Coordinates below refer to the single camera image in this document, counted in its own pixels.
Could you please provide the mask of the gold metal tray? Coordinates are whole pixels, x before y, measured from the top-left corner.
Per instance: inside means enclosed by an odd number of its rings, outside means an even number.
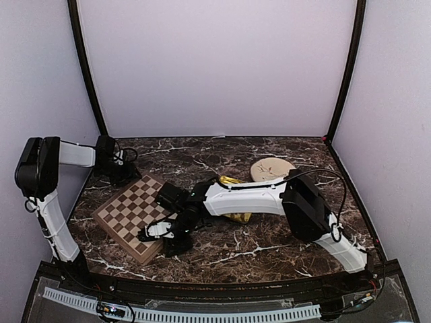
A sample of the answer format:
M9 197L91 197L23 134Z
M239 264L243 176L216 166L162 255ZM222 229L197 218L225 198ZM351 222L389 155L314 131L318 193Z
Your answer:
M220 176L219 178L222 184L240 184L243 183L242 180L235 179L229 176ZM247 224L252 217L252 213L228 213L224 214L224 217L229 218L232 221L236 221L238 223Z

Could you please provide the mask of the wooden chess board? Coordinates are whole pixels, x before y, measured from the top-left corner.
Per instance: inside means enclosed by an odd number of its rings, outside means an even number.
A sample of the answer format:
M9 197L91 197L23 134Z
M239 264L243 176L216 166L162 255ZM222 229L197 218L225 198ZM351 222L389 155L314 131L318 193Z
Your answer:
M162 240L141 242L137 234L146 225L167 216L167 210L156 203L163 184L163 179L144 174L92 213L96 223L140 264L147 264L162 250Z

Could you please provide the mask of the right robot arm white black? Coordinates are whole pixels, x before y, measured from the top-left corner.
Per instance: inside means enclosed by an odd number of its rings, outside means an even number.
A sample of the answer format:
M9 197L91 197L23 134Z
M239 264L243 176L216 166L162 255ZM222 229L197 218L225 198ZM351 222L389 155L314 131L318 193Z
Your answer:
M170 240L178 252L205 216L233 213L264 213L286 217L292 235L316 243L337 259L347 274L344 287L361 290L370 280L366 249L343 233L341 214L334 213L307 172L292 169L288 175L260 183L224 184L219 178L200 182L192 191L165 183L156 198L175 219L163 219L147 227L154 238Z

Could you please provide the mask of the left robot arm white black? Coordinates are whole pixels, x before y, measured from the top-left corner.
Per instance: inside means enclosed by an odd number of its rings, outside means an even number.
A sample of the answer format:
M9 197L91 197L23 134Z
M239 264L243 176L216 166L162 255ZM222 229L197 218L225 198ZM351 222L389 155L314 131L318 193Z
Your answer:
M35 213L53 257L63 266L71 266L69 283L80 293L95 288L94 277L84 269L85 256L67 227L57 191L61 165L89 168L97 176L109 179L112 186L125 186L141 174L135 160L128 158L108 135L100 135L95 146L81 145L60 137L31 137L27 140L15 169L17 187L26 198L25 209Z

